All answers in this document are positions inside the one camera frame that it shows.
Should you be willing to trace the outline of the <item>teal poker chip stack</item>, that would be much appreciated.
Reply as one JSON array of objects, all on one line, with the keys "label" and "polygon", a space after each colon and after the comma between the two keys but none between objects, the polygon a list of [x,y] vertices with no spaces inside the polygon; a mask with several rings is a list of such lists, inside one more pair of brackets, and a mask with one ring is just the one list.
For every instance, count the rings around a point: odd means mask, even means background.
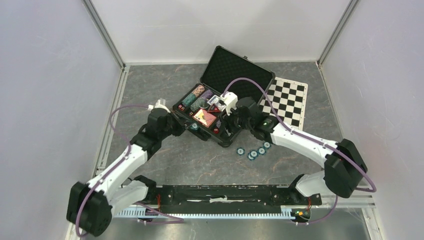
[{"label": "teal poker chip stack", "polygon": [[181,104],[184,107],[189,107],[195,100],[197,96],[194,93],[189,93],[182,101]]}]

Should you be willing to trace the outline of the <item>green yellow blue chip stack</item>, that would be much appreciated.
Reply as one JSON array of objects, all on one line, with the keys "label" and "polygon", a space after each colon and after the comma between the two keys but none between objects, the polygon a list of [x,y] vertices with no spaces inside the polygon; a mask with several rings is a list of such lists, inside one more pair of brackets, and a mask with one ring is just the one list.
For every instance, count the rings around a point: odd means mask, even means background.
[{"label": "green yellow blue chip stack", "polygon": [[199,109],[204,109],[207,106],[208,106],[207,100],[202,97],[199,97],[192,103],[192,105],[190,106],[190,110],[195,112],[195,111],[198,111]]}]

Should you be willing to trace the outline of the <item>pink poker chip stack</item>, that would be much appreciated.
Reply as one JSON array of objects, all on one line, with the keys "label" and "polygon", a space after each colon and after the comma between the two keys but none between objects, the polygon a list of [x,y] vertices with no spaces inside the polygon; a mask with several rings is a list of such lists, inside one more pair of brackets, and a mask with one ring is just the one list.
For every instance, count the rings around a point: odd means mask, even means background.
[{"label": "pink poker chip stack", "polygon": [[191,93],[195,98],[198,98],[205,91],[205,87],[203,85],[198,85]]}]

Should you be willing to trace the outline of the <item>purple poker chip stack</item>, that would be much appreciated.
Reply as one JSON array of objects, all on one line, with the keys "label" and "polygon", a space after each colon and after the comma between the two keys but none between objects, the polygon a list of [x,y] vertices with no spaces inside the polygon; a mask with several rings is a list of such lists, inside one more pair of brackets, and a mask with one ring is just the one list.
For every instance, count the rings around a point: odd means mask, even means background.
[{"label": "purple poker chip stack", "polygon": [[208,101],[213,95],[214,93],[208,89],[199,98]]}]

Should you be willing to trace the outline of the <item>black poker case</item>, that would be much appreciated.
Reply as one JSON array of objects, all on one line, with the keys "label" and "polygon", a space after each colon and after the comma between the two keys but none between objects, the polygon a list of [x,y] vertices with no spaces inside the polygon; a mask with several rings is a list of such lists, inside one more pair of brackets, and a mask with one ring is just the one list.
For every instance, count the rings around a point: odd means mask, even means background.
[{"label": "black poker case", "polygon": [[218,45],[199,83],[172,107],[202,141],[229,147],[242,129],[257,125],[259,103],[275,74]]}]

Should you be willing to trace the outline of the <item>black red all-in triangle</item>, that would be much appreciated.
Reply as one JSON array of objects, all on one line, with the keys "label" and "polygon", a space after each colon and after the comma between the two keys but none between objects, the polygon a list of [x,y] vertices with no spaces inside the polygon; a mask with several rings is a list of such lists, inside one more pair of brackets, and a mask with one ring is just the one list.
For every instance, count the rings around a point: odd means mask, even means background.
[{"label": "black red all-in triangle", "polygon": [[218,106],[216,106],[215,104],[212,104],[209,106],[209,108],[207,109],[208,113],[220,113],[221,110]]}]

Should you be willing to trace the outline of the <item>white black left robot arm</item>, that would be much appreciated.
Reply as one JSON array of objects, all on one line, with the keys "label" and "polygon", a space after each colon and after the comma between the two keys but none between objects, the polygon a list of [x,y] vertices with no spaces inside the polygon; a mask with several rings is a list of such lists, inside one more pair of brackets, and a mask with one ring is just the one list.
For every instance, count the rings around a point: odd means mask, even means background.
[{"label": "white black left robot arm", "polygon": [[130,205],[153,203],[157,198],[154,187],[136,179],[124,187],[121,184],[161,148],[165,138],[180,136],[188,126],[166,107],[152,108],[147,123],[113,163],[89,181],[71,187],[66,219],[74,224],[76,235],[98,237]]}]

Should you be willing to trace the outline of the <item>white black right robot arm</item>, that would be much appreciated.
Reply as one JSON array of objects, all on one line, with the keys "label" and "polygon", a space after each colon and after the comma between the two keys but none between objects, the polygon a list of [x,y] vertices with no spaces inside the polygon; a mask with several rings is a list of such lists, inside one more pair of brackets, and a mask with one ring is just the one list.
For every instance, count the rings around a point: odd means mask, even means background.
[{"label": "white black right robot arm", "polygon": [[224,103],[230,126],[248,130],[258,140],[271,145],[293,150],[322,168],[317,173],[301,174],[290,184],[288,196],[295,204],[325,192],[350,198],[368,171],[350,140],[336,142],[298,130],[275,116],[264,114],[251,97],[226,99]]}]

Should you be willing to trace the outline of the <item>red playing card deck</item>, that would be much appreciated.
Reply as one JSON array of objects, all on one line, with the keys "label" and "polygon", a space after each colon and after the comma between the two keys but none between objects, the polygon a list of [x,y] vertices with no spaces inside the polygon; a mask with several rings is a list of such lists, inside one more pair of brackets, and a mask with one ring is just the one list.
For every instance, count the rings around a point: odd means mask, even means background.
[{"label": "red playing card deck", "polygon": [[207,112],[205,109],[199,109],[194,115],[193,118],[205,126],[206,128],[209,128],[214,121],[217,119],[215,115],[212,113]]}]

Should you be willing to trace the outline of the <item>blue playing card deck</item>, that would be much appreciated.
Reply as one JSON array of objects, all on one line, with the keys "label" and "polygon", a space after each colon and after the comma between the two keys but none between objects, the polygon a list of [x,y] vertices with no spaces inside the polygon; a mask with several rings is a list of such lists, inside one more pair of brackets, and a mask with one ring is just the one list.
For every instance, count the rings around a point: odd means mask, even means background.
[{"label": "blue playing card deck", "polygon": [[222,111],[222,110],[224,110],[226,108],[226,104],[224,103],[224,101],[218,95],[213,95],[207,101],[207,103],[210,106],[216,106],[220,111]]}]

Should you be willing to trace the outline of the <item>green 50 chip middle right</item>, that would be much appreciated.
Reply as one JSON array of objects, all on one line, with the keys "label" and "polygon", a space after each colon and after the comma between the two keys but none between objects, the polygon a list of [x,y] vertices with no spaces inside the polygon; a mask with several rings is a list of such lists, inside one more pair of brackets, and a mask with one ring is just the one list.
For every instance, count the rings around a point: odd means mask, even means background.
[{"label": "green 50 chip middle right", "polygon": [[269,148],[271,147],[271,144],[270,144],[269,142],[265,141],[265,142],[263,143],[263,147],[264,147],[265,149],[269,149]]}]

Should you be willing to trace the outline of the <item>green 50 chip lower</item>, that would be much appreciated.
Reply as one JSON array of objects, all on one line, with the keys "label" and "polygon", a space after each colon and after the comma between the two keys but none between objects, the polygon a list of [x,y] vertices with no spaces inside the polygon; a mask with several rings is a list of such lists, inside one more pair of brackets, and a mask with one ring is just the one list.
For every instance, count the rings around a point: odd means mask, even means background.
[{"label": "green 50 chip lower", "polygon": [[257,150],[257,152],[258,152],[259,155],[263,156],[263,155],[265,155],[267,153],[267,150],[264,147],[260,147]]}]

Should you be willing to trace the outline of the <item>green 50 chip near chessboard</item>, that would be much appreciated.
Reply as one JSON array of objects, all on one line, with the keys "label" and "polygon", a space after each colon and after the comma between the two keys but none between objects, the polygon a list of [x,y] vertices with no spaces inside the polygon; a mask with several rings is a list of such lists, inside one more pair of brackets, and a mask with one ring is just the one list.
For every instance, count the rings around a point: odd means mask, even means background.
[{"label": "green 50 chip near chessboard", "polygon": [[247,158],[248,158],[250,161],[254,161],[254,160],[255,160],[255,158],[254,158],[253,156],[251,156],[250,154],[248,154],[248,155],[247,155]]}]

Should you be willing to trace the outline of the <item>black white chessboard mat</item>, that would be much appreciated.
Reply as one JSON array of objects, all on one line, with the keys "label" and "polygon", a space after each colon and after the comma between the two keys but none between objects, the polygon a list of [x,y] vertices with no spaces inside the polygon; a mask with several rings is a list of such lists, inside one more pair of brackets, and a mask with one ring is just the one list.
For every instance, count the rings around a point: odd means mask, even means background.
[{"label": "black white chessboard mat", "polygon": [[271,103],[263,98],[259,106],[267,115],[273,115],[272,108],[275,108],[278,116],[286,124],[303,130],[307,93],[307,83],[277,77],[267,90]]}]

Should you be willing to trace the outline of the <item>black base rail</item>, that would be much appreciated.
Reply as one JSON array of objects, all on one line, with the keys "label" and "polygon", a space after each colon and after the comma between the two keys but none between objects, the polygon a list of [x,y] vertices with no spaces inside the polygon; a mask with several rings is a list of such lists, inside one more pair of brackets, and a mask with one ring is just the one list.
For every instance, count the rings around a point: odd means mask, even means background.
[{"label": "black base rail", "polygon": [[321,195],[302,196],[286,185],[157,185],[141,203],[165,214],[278,214],[282,206],[322,205]]}]

